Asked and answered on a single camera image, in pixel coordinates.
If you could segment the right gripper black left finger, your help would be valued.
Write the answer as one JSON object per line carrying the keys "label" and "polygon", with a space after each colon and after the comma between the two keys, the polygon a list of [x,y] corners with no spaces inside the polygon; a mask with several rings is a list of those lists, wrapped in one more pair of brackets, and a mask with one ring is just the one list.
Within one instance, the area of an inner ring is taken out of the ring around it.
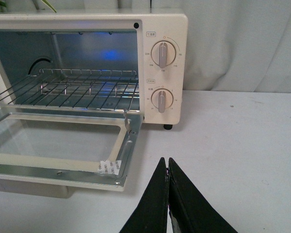
{"label": "right gripper black left finger", "polygon": [[167,231],[167,209],[169,175],[162,157],[122,233],[165,233]]}

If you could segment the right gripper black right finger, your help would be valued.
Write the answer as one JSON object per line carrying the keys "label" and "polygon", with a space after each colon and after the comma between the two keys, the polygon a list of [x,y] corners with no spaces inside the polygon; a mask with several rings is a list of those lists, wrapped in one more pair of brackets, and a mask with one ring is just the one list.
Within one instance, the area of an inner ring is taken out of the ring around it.
{"label": "right gripper black right finger", "polygon": [[235,233],[173,158],[169,159],[169,214],[174,233]]}

